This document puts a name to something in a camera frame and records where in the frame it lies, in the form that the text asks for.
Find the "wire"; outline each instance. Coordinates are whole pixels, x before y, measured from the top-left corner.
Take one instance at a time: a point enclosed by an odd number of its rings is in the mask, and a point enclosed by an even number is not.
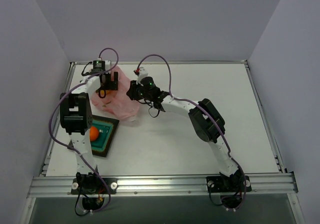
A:
[[[147,56],[145,56],[145,57],[139,62],[139,64],[138,64],[138,66],[136,67],[136,69],[138,70],[139,67],[141,66],[141,64],[144,62],[144,60],[146,60],[146,59],[149,58],[149,57],[158,57],[158,58],[161,58],[161,59],[165,62],[166,66],[168,67],[168,71],[169,71],[169,94],[170,94],[171,97],[173,97],[173,96],[172,96],[172,93],[171,93],[171,80],[172,80],[171,69],[170,69],[169,63],[167,62],[167,60],[166,60],[163,56],[158,55],[158,54],[150,54],[150,55],[147,55]]]
[[[103,199],[102,199],[102,197],[100,197],[100,194],[102,193],[102,192],[104,192],[106,189],[102,186],[102,187],[100,187],[100,190],[99,190],[99,192],[98,192],[98,199],[100,200],[100,201],[102,201]]]
[[[153,108],[151,101],[147,102],[147,101],[144,99],[144,102],[141,102],[141,101],[138,101],[138,100],[137,100],[137,102],[140,103],[140,104],[143,104],[143,105],[148,105],[148,106],[150,107],[149,110],[148,110],[148,113],[149,113],[150,117],[156,118],[156,117],[159,116],[159,114],[160,114],[160,110],[159,110],[159,109],[158,109],[158,113],[157,113],[155,116],[151,115],[150,109]]]
[[[158,113],[157,113],[155,116],[153,116],[153,115],[151,115],[151,113],[150,113],[150,109],[151,109],[151,108],[153,108],[153,106],[151,106],[151,107],[149,108],[149,110],[148,110],[148,113],[149,113],[150,117],[152,117],[152,118],[158,117],[158,116],[159,116],[159,113],[160,113],[160,110],[158,109]]]
[[[223,205],[224,205],[223,203],[216,204],[216,203],[211,199],[211,188],[212,188],[213,185],[214,185],[214,184],[211,184],[211,185],[209,186],[209,198],[210,198],[210,201],[211,201],[212,204],[214,204],[215,206],[218,206],[218,207],[223,206]]]
[[[85,198],[90,198],[88,197],[86,194],[82,193],[82,196],[84,196]]]
[[[82,72],[81,72],[81,76],[85,77],[85,76],[88,76],[88,75],[89,75],[89,72],[86,72],[86,73],[85,73],[85,69],[86,69],[86,67],[87,67],[89,64],[92,64],[92,61],[89,61],[89,62],[87,63],[87,65],[84,66],[84,68],[83,68],[83,70],[82,70]]]
[[[60,107],[60,105],[61,105],[61,103],[64,101],[64,99],[66,99],[66,97],[67,97],[70,93],[72,93],[75,89],[77,89],[77,88],[79,88],[79,87],[87,84],[88,80],[91,79],[92,77],[99,76],[99,75],[101,75],[101,74],[110,72],[112,69],[114,69],[114,68],[117,66],[117,64],[118,64],[118,62],[119,62],[119,55],[118,55],[118,53],[116,52],[116,50],[114,50],[114,49],[112,49],[112,48],[109,48],[109,47],[108,47],[108,48],[103,49],[103,50],[100,52],[100,54],[99,54],[99,58],[100,58],[100,56],[101,56],[101,53],[102,53],[103,51],[105,51],[105,50],[114,51],[114,53],[116,54],[116,62],[115,62],[115,64],[114,64],[114,66],[112,66],[109,70],[102,71],[102,72],[99,72],[99,73],[95,73],[95,74],[89,76],[85,82],[82,82],[82,83],[74,86],[73,88],[71,88],[69,91],[67,91],[67,92],[63,95],[63,97],[59,100],[57,106],[55,107],[53,113],[51,114],[50,119],[49,119],[49,125],[48,125],[50,137],[51,137],[56,143],[58,143],[58,144],[60,144],[60,145],[62,145],[62,146],[64,146],[64,147],[66,147],[67,149],[69,149],[69,150],[74,151],[75,153],[77,153],[77,154],[80,156],[81,160],[90,168],[90,170],[100,179],[100,181],[101,181],[102,184],[104,185],[104,187],[105,187],[105,189],[106,189],[106,191],[107,191],[108,197],[109,197],[108,202],[107,202],[105,205],[101,206],[99,209],[93,210],[93,212],[102,211],[103,209],[105,209],[105,208],[109,205],[109,203],[110,203],[110,201],[111,201],[111,192],[110,192],[110,189],[109,189],[107,183],[105,182],[105,180],[104,180],[104,179],[100,176],[100,174],[85,160],[85,158],[82,156],[82,154],[80,153],[80,151],[78,151],[76,148],[74,148],[74,147],[72,147],[72,146],[69,146],[69,145],[67,145],[67,144],[59,141],[58,139],[56,139],[56,137],[55,137],[55,135],[53,134],[53,131],[52,131],[52,122],[53,122],[53,119],[54,119],[54,116],[55,116],[56,111],[58,110],[58,108]]]
[[[159,57],[159,58],[161,58],[161,59],[165,62],[166,66],[168,67],[168,71],[169,71],[169,95],[170,95],[174,100],[181,101],[181,102],[188,102],[188,103],[194,105],[195,107],[197,107],[200,111],[202,111],[203,114],[205,114],[205,115],[210,119],[210,121],[213,123],[213,125],[215,126],[215,128],[218,130],[220,136],[222,137],[222,140],[223,140],[224,143],[225,143],[225,146],[226,146],[227,149],[228,149],[228,152],[227,152],[228,157],[238,166],[238,169],[239,169],[241,175],[243,176],[244,191],[243,191],[242,201],[241,201],[241,203],[240,203],[237,207],[234,208],[235,210],[239,209],[239,208],[243,205],[243,203],[244,203],[244,201],[245,201],[245,199],[246,199],[246,194],[247,194],[246,176],[245,176],[245,173],[244,173],[242,167],[240,166],[240,164],[231,156],[231,148],[230,148],[230,146],[229,146],[229,144],[228,144],[228,141],[227,141],[225,135],[223,134],[223,132],[221,131],[220,127],[218,126],[218,124],[216,123],[216,121],[213,119],[213,117],[212,117],[205,109],[203,109],[200,105],[198,105],[197,103],[195,103],[195,102],[192,101],[192,100],[185,99],[185,98],[177,98],[177,97],[174,97],[174,96],[172,95],[172,92],[171,92],[171,83],[172,83],[171,69],[170,69],[170,66],[169,66],[167,60],[166,60],[163,56],[158,55],[158,54],[150,54],[150,55],[147,55],[147,56],[145,56],[145,57],[140,61],[140,63],[138,64],[138,66],[137,66],[136,69],[139,69],[139,67],[140,67],[140,65],[142,64],[142,62],[143,62],[144,60],[146,60],[147,58],[149,58],[149,57]]]
[[[78,197],[77,197],[77,199],[75,201],[75,205],[74,205],[74,212],[78,217],[84,217],[85,215],[87,215],[89,213],[88,210],[85,210],[86,212],[84,214],[79,214],[77,212],[77,205],[78,205],[78,201],[79,201],[79,198],[80,198],[80,195],[81,195],[81,192],[82,192],[82,183],[83,183],[84,179],[85,179],[85,177],[83,176],[82,180],[81,180],[81,183],[80,183],[79,194],[78,194]]]

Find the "black bracket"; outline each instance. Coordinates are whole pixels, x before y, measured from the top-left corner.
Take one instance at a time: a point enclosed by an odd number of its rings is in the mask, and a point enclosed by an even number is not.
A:
[[[198,104],[210,114],[221,129],[222,133],[225,134],[225,120],[219,114],[212,102],[205,98],[202,101],[199,101]],[[220,136],[218,129],[208,117],[204,117],[203,115],[203,112],[197,107],[189,111],[189,117],[193,128],[198,137],[204,142],[217,143],[217,138]]]
[[[113,73],[113,80],[111,77],[111,73],[105,73],[103,75],[100,75],[101,87],[97,90],[100,98],[105,98],[107,96],[106,91],[118,90],[119,73],[115,71]]]
[[[140,83],[141,84],[137,84],[137,81],[132,80],[126,95],[131,100],[139,101],[144,99],[152,102],[155,109],[165,112],[161,103],[165,97],[169,95],[169,92],[160,90],[160,88],[156,86],[154,79],[151,76],[146,76],[140,81]]]
[[[116,184],[116,187],[118,186],[118,180],[116,178],[108,177],[103,178],[107,186],[109,187],[110,194],[116,194],[117,188],[112,188],[112,185]],[[89,173],[87,175],[80,174],[79,172],[76,174],[76,178],[73,179],[73,183],[78,183],[78,186],[82,185],[81,194],[85,195],[92,195],[92,194],[107,194],[107,190],[105,189],[104,184],[102,181],[92,173]],[[72,195],[78,195],[79,194],[79,188],[78,189],[71,189],[70,192]]]
[[[88,93],[69,94],[60,104],[60,123],[66,132],[81,133],[85,132],[92,126],[93,117],[90,107]]]
[[[94,60],[93,61],[93,68],[89,75],[100,73],[106,70],[106,62],[104,60]]]
[[[247,175],[245,176],[245,180],[246,183],[250,183],[250,178]],[[239,170],[229,177],[221,173],[220,176],[207,176],[206,183],[207,190],[211,193],[236,193],[245,191],[244,179],[241,177]],[[251,184],[246,187],[246,191],[252,191]]]

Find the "screw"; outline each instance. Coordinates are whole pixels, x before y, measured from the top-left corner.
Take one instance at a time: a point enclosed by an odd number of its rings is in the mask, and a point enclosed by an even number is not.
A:
[[[79,184],[77,182],[72,183],[71,189],[72,190],[77,190],[79,187]]]
[[[212,187],[212,188],[215,186],[213,180],[208,181],[207,185],[208,185],[208,187]]]
[[[250,187],[251,183],[249,180],[245,180],[245,182],[243,182],[243,185],[245,185],[248,188]]]
[[[117,189],[118,184],[116,182],[112,182],[110,187],[111,187],[112,190],[115,190],[115,189]]]

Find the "green tray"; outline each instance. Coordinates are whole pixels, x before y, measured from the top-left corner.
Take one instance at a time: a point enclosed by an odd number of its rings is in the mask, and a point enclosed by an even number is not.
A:
[[[119,120],[98,115],[93,115],[92,117],[92,125],[99,130],[98,138],[95,141],[91,141],[92,154],[105,158],[116,133]]]

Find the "metal frame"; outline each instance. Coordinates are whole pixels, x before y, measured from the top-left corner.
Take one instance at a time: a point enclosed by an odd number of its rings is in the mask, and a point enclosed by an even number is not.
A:
[[[132,196],[204,196],[208,195],[207,176],[218,175],[170,175],[170,176],[112,176],[117,179],[114,197]],[[293,173],[249,174],[252,192],[255,194],[295,194],[297,184]],[[28,193],[29,198],[65,198],[70,194],[73,176],[35,177]]]
[[[75,72],[76,65],[85,65],[88,61],[72,62],[65,85],[65,91],[69,90],[71,81]],[[139,61],[120,61],[119,64],[137,65]],[[162,64],[161,61],[148,61],[148,64]],[[264,127],[273,151],[275,161],[279,167],[279,173],[273,174],[247,174],[250,177],[252,192],[248,195],[255,194],[287,194],[296,223],[305,223],[301,207],[297,197],[297,184],[293,173],[286,173],[284,162],[281,158],[279,147],[272,133],[270,125],[267,121],[265,111],[260,101],[259,95],[253,83],[250,68],[246,60],[243,61],[169,61],[170,65],[180,64],[240,64],[245,65],[247,75],[264,123]],[[54,135],[57,134],[59,128],[59,115],[54,124]],[[51,151],[53,148],[53,140],[50,141],[47,157],[44,161],[43,169],[39,177],[34,177],[27,196],[27,202],[21,217],[21,224],[29,223],[31,213],[36,198],[75,198],[70,194],[71,185],[74,177],[48,177],[46,170],[48,168]],[[172,176],[112,176],[117,178],[117,193],[112,197],[132,197],[132,196],[203,196],[208,195],[207,192],[207,175],[172,175]]]

